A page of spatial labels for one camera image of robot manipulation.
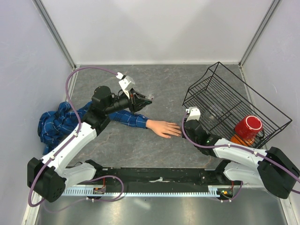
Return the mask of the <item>mannequin hand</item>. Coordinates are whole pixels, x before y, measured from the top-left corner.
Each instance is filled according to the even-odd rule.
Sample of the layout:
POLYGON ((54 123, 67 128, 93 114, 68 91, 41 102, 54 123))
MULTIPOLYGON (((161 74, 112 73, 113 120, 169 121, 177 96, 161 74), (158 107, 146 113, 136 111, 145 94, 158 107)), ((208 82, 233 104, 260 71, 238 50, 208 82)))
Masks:
POLYGON ((176 123, 160 120, 147 120, 146 128, 152 130, 155 134, 163 138, 181 136, 180 127, 176 123))

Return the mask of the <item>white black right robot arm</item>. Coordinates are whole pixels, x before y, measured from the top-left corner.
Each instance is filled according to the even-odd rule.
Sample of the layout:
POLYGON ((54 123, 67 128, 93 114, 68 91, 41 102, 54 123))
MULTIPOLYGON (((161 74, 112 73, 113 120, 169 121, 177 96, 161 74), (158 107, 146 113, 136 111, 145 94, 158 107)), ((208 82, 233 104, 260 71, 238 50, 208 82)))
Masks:
POLYGON ((215 180, 226 184, 230 180, 255 183, 276 197, 287 199, 300 181, 300 171, 279 148, 255 149, 233 143, 218 135, 208 134, 199 120, 183 118, 182 135, 202 154, 221 158, 228 163, 215 172, 215 180))

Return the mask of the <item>glitter nail polish bottle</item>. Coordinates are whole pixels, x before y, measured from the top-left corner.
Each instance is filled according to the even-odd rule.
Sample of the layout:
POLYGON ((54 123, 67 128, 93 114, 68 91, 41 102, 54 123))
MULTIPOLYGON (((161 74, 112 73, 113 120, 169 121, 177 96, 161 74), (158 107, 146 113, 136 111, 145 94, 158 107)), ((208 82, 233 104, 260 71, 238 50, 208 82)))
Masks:
POLYGON ((147 100, 153 100, 154 96, 152 94, 148 94, 145 96, 147 100))

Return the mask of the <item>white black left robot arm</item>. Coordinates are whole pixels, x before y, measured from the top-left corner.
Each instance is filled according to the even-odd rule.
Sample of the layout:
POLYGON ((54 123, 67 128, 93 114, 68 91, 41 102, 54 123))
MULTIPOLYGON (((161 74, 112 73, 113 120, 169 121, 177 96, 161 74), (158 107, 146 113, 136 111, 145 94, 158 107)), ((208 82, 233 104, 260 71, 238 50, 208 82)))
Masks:
POLYGON ((90 181, 99 184, 103 179, 100 165, 92 160, 68 168, 70 161, 89 142, 94 140, 110 123, 109 114, 129 109, 132 113, 142 110, 152 103, 151 96, 145 96, 134 89, 123 90, 115 96, 107 86, 95 89, 91 105, 82 121, 71 134, 52 152, 41 159, 32 158, 27 164, 27 185, 30 188, 29 205, 32 194, 39 194, 43 200, 56 201, 65 189, 81 182, 90 181))

